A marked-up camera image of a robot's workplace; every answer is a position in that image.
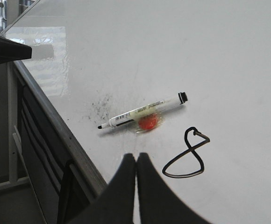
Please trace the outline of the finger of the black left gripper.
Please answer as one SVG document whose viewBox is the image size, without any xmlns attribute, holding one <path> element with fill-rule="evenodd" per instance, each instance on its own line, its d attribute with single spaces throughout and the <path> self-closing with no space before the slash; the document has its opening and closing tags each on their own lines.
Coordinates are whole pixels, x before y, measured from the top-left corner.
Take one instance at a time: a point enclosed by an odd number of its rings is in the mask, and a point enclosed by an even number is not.
<svg viewBox="0 0 271 224">
<path fill-rule="evenodd" d="M 0 64 L 30 59 L 32 48 L 0 36 Z"/>
</svg>

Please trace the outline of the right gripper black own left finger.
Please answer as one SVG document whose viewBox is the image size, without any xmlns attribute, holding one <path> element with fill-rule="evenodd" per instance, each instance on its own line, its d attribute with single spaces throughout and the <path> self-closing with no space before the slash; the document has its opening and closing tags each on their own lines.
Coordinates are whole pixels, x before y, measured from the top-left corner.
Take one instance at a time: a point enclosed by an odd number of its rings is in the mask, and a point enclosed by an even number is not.
<svg viewBox="0 0 271 224">
<path fill-rule="evenodd" d="M 71 224 L 132 224 L 135 198 L 136 161 L 125 154 L 102 194 L 73 218 Z"/>
</svg>

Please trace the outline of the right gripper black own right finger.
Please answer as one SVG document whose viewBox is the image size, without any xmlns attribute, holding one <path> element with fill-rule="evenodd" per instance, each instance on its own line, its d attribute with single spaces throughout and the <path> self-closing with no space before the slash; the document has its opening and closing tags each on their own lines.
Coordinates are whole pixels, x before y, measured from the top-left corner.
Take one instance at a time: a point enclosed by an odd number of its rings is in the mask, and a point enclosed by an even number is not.
<svg viewBox="0 0 271 224">
<path fill-rule="evenodd" d="M 184 204 L 156 171 L 147 153 L 136 162 L 140 220 L 142 224 L 207 224 Z"/>
</svg>

